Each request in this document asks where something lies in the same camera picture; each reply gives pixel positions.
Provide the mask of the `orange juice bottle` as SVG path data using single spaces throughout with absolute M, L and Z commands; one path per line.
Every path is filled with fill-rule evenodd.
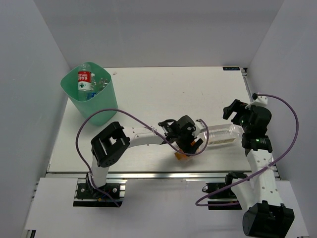
M 175 152 L 174 155 L 179 161 L 186 161 L 189 159 L 188 154 L 195 154 L 197 152 L 197 148 L 195 147 L 196 141 L 193 140 L 191 143 L 181 142 L 178 143 L 178 150 L 180 152 Z

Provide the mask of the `large red label bottle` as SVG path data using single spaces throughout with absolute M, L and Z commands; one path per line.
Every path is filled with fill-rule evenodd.
M 78 69 L 78 100 L 90 99 L 91 92 L 91 66 L 85 62 Z

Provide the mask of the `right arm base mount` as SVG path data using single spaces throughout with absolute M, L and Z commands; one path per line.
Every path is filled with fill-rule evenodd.
M 221 188 L 225 187 L 224 182 L 209 182 L 202 188 L 202 192 L 209 194 L 214 191 L 217 191 Z M 242 210 L 240 204 L 238 203 L 236 195 L 231 191 L 231 189 L 227 189 L 216 195 L 210 196 L 208 198 L 208 205 L 210 204 L 233 204 L 237 203 L 236 205 L 232 206 L 210 206 L 208 210 L 215 211 L 215 210 Z

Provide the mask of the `green blue label bottle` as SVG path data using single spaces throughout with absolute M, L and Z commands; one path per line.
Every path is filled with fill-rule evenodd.
M 106 78 L 101 78 L 97 83 L 99 91 L 102 91 L 108 85 L 108 80 Z

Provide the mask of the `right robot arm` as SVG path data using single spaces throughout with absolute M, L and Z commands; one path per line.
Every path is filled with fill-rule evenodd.
M 284 238 L 290 230 L 295 214 L 282 201 L 276 186 L 272 163 L 272 145 L 266 135 L 271 112 L 264 107 L 266 100 L 247 104 L 234 100 L 223 109 L 223 118 L 242 127 L 242 147 L 252 175 L 229 173 L 224 184 L 224 193 L 237 197 L 244 210 L 243 232 L 248 237 Z

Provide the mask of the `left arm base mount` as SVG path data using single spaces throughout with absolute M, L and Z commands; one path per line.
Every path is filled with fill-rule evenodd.
M 84 179 L 77 181 L 73 207 L 119 208 L 125 195 L 126 180 L 109 179 L 99 188 L 112 197 L 90 187 Z

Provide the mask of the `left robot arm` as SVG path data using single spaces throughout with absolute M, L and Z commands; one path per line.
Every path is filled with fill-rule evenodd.
M 179 120 L 167 119 L 158 123 L 160 129 L 152 126 L 127 128 L 117 121 L 109 124 L 91 140 L 93 162 L 86 175 L 87 191 L 94 198 L 106 193 L 106 177 L 109 168 L 118 162 L 129 148 L 143 145 L 169 145 L 185 156 L 200 154 L 203 140 L 198 136 L 207 131 L 201 120 L 192 120 L 188 115 Z

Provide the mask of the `clear bottle blue label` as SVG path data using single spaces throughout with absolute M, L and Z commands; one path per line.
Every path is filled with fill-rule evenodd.
M 93 98 L 97 94 L 97 83 L 95 81 L 95 74 L 91 73 L 91 92 L 87 93 L 86 100 Z

